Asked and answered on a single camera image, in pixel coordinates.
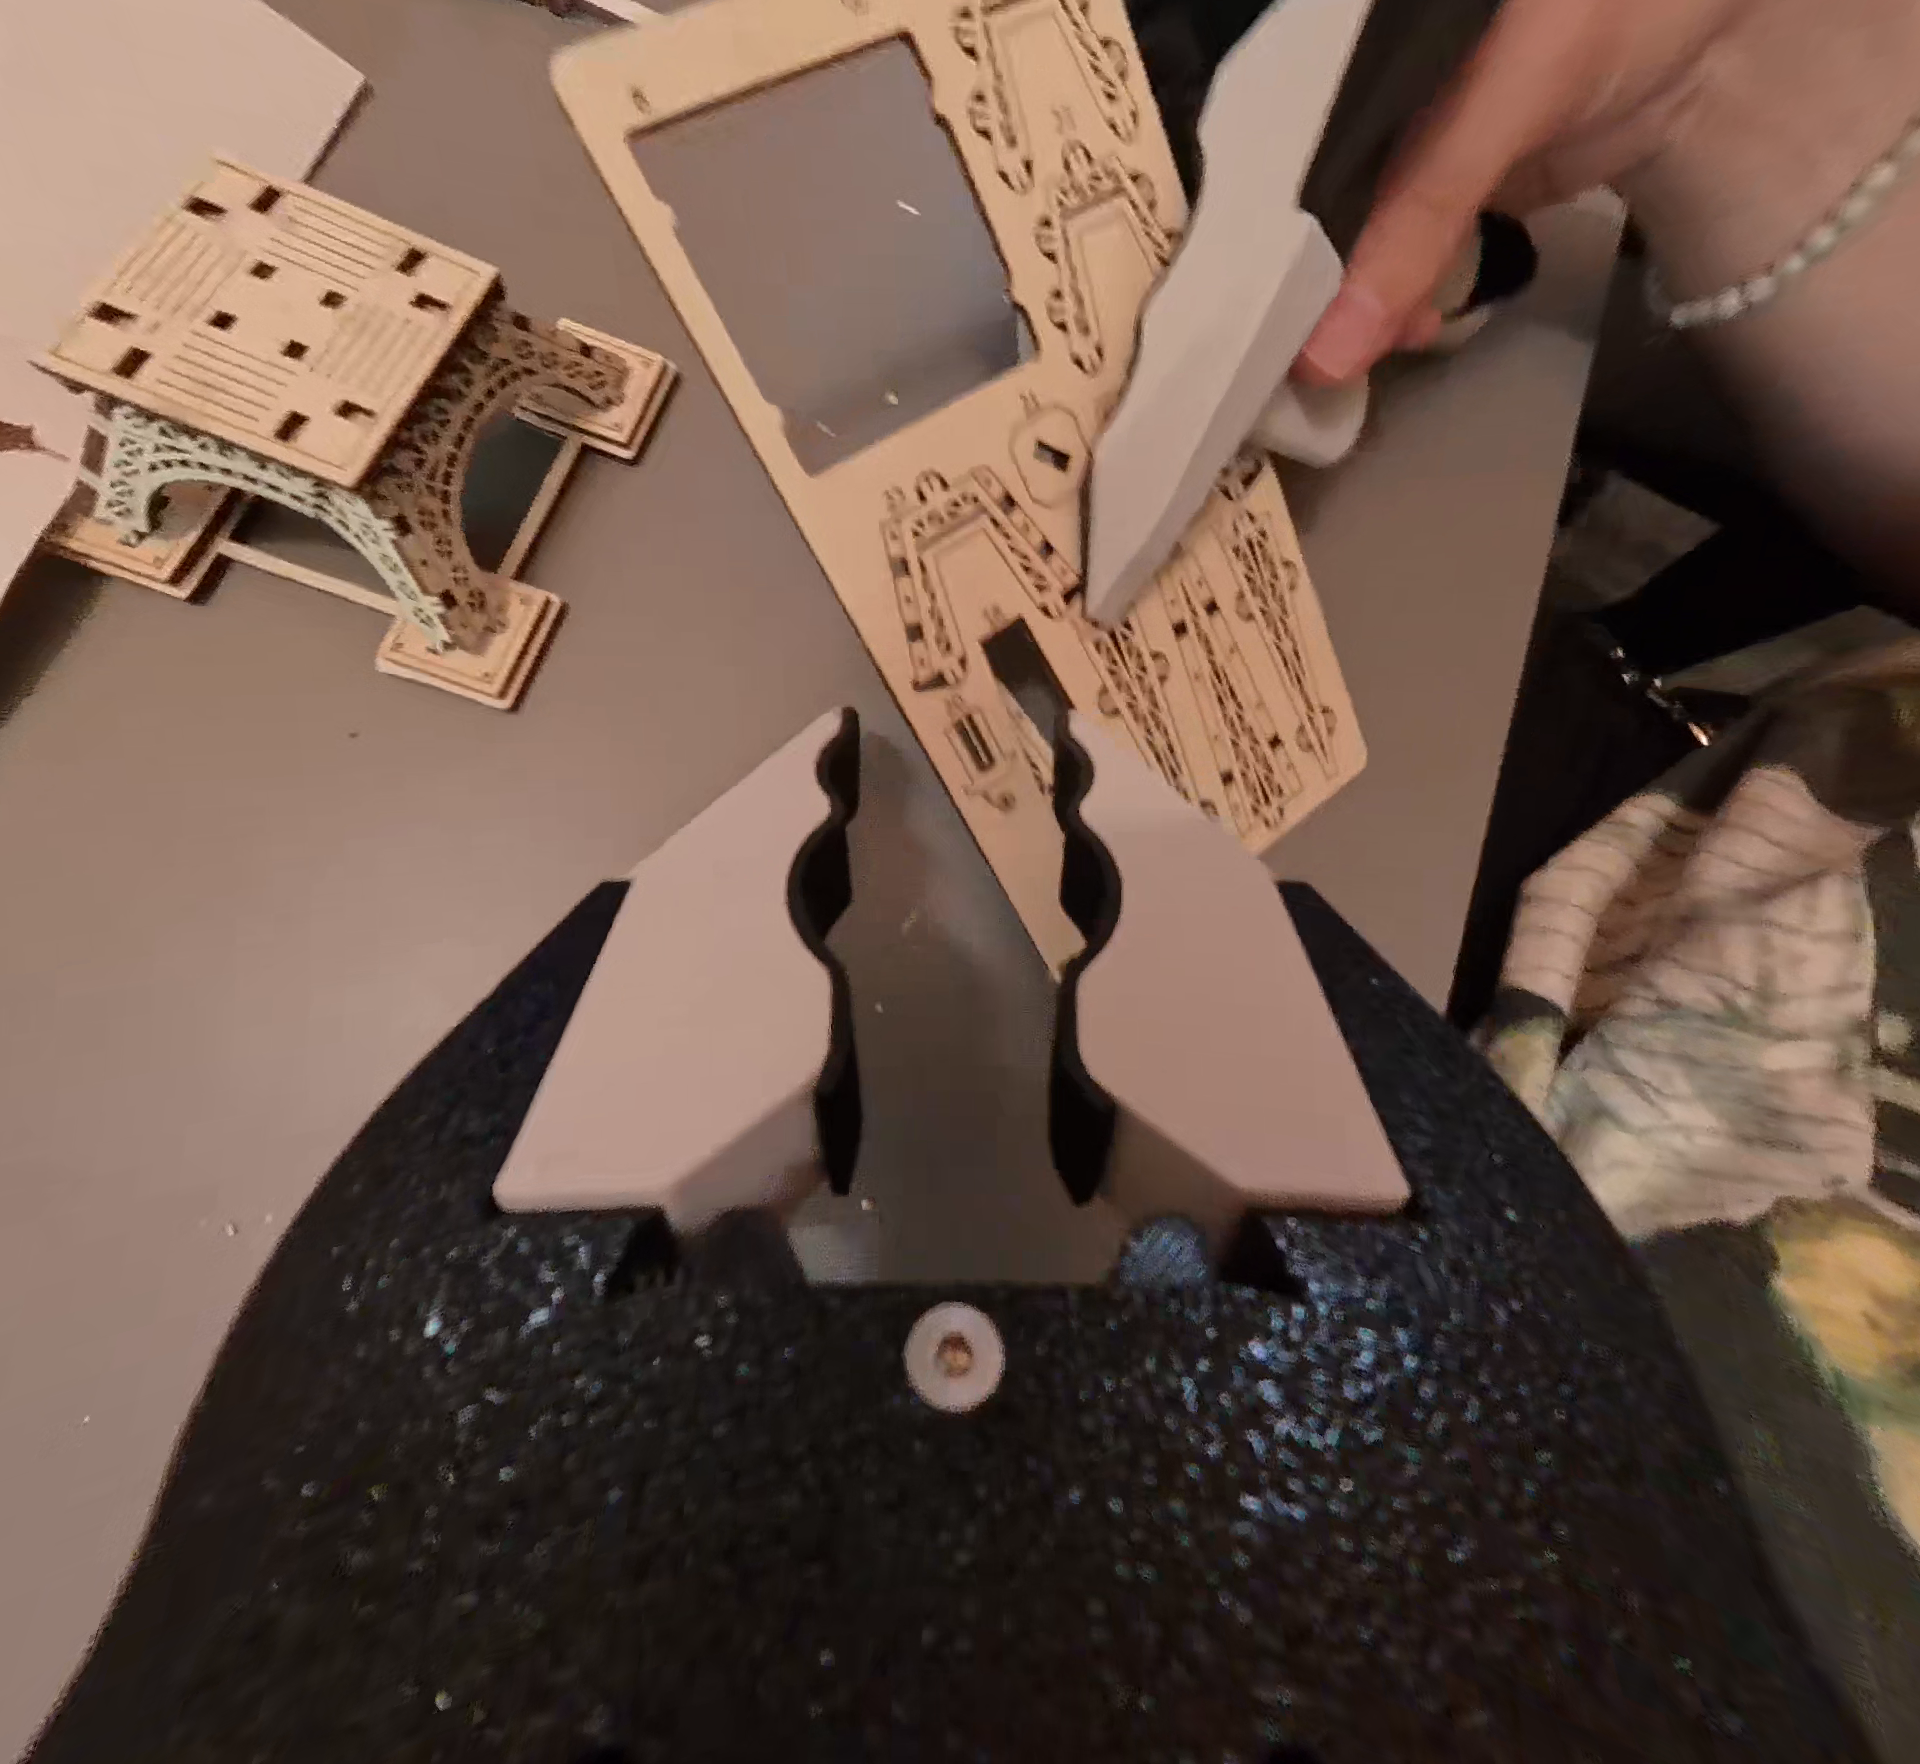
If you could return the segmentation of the person's right hand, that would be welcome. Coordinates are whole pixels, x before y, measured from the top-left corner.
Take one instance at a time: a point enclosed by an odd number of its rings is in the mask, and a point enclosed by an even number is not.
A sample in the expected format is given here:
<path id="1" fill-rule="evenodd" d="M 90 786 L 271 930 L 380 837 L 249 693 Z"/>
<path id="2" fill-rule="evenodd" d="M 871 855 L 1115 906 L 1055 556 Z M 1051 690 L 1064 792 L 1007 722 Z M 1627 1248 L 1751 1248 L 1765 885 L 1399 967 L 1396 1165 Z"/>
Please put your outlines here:
<path id="1" fill-rule="evenodd" d="M 1504 0 L 1379 183 L 1294 374 L 1368 374 L 1437 326 L 1437 291 L 1501 195 L 1545 204 L 1623 180 L 1671 141 L 1711 55 L 1760 0 Z"/>

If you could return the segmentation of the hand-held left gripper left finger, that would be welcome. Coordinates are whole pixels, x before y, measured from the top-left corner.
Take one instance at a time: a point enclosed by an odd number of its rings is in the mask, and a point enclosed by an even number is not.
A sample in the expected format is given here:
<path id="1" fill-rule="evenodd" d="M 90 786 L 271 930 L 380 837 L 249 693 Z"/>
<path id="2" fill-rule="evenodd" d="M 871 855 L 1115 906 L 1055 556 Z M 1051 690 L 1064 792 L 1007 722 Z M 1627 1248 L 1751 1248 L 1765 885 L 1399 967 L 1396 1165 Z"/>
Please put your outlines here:
<path id="1" fill-rule="evenodd" d="M 628 875 L 493 1182 L 514 1215 L 656 1211 L 697 1233 L 852 1192 L 860 723 L 830 710 Z"/>

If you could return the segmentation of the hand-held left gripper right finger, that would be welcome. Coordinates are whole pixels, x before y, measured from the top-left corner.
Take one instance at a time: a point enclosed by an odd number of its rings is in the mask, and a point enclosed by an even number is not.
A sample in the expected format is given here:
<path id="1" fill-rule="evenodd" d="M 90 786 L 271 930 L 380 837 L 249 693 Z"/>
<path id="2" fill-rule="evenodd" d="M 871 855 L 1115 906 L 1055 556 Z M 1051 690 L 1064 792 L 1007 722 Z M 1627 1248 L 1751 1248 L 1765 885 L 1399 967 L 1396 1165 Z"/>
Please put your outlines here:
<path id="1" fill-rule="evenodd" d="M 1280 887 L 1100 720 L 1055 733 L 1060 967 L 1048 1154 L 1076 1205 L 1231 1237 L 1390 1218 L 1412 1186 Z"/>

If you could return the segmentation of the person's printed t-shirt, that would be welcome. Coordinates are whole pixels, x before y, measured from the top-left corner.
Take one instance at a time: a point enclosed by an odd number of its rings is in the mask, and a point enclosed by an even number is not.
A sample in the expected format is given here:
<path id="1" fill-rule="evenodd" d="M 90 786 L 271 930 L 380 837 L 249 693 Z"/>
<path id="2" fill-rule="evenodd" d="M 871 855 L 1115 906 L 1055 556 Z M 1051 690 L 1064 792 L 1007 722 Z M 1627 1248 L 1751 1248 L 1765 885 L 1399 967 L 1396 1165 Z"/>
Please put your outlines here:
<path id="1" fill-rule="evenodd" d="M 1918 1756 L 1917 862 L 1909 637 L 1538 868 L 1479 1032 L 1649 1271 L 1877 1759 Z"/>

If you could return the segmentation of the laser-cut wooden puzzle sheet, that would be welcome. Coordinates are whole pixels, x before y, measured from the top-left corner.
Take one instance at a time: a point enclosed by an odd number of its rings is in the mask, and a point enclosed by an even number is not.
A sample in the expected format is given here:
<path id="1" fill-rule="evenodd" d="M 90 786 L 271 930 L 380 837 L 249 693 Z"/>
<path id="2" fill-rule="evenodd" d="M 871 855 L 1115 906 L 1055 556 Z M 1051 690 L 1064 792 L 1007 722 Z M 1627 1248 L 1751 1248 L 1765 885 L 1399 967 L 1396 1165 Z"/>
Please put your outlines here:
<path id="1" fill-rule="evenodd" d="M 928 91 L 1035 359 L 899 420 L 812 471 L 757 383 L 650 183 L 637 139 L 899 45 Z M 1320 460 L 1312 420 L 1165 445 L 1228 463 L 1118 625 L 1090 614 L 1096 437 L 1133 430 L 1140 315 L 1188 224 L 1123 0 L 702 0 L 564 48 L 555 94 L 697 345 L 786 513 L 899 703 L 1045 966 L 1081 937 L 1060 902 L 1052 753 L 994 674 L 1024 627 L 1072 708 L 1256 858 L 1366 765 L 1274 458 Z"/>

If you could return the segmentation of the wooden tower base model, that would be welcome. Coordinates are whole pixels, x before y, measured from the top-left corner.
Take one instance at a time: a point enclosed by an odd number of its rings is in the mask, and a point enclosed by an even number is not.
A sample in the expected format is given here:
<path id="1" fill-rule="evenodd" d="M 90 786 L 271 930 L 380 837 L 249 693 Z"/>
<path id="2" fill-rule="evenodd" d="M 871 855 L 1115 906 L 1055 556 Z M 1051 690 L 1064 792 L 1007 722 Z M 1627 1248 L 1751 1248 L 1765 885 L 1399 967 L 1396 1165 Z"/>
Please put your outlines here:
<path id="1" fill-rule="evenodd" d="M 519 310 L 501 273 L 306 183 L 213 161 L 4 403 L 60 484 L 34 547 L 188 601 L 236 563 L 383 617 L 381 674 L 493 712 L 562 620 L 524 571 L 585 456 L 636 462 L 660 352 Z"/>

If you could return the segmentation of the person's right forearm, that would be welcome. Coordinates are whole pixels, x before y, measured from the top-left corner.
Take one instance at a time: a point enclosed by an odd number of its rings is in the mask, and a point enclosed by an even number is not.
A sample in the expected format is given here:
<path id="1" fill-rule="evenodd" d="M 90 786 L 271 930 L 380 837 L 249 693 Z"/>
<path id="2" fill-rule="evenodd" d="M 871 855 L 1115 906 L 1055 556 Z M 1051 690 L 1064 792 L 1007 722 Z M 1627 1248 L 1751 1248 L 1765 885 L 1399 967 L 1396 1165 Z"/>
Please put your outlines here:
<path id="1" fill-rule="evenodd" d="M 1917 625 L 1917 124 L 1859 161 L 1647 183 L 1633 216 L 1649 285 L 1611 302 L 1579 456 L 1763 482 Z"/>

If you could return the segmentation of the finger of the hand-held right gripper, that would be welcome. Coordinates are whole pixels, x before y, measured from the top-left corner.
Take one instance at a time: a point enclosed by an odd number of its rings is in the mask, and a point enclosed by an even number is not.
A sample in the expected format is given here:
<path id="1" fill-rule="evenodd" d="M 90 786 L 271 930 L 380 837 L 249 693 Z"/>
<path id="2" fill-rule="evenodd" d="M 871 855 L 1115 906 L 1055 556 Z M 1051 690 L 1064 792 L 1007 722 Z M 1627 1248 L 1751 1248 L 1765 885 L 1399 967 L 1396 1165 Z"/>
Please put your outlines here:
<path id="1" fill-rule="evenodd" d="M 1274 0 L 1212 75 L 1199 205 L 1091 458 L 1096 625 L 1130 612 L 1237 456 L 1327 467 L 1362 436 L 1366 378 L 1310 399 L 1290 374 L 1346 275 L 1303 188 L 1373 4 Z"/>

